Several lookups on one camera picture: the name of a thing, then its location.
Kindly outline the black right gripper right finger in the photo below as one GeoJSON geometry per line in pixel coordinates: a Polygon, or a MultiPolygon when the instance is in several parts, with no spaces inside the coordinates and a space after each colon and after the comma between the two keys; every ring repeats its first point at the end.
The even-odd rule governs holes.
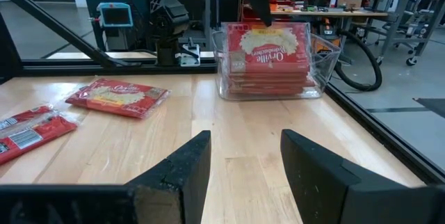
{"type": "Polygon", "coordinates": [[[293,130],[281,135],[286,177],[304,223],[427,223],[423,189],[408,188],[293,130]]]}

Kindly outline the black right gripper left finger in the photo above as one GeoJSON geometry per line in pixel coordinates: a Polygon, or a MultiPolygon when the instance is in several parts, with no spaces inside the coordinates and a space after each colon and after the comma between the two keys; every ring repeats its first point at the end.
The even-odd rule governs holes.
{"type": "Polygon", "coordinates": [[[211,170],[211,132],[201,131],[127,184],[138,223],[200,223],[211,170]]]}

